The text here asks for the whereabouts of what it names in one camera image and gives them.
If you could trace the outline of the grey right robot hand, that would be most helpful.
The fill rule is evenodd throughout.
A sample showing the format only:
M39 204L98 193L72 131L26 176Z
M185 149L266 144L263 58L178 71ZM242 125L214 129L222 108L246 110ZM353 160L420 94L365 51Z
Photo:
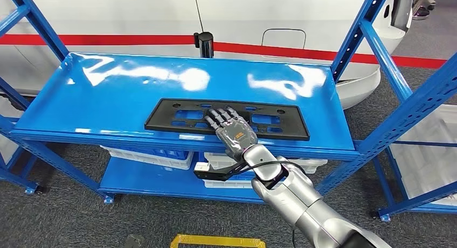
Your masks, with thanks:
M243 153L258 143L258 137L247 121L232 107L208 110L204 117L226 147L229 157L239 162Z

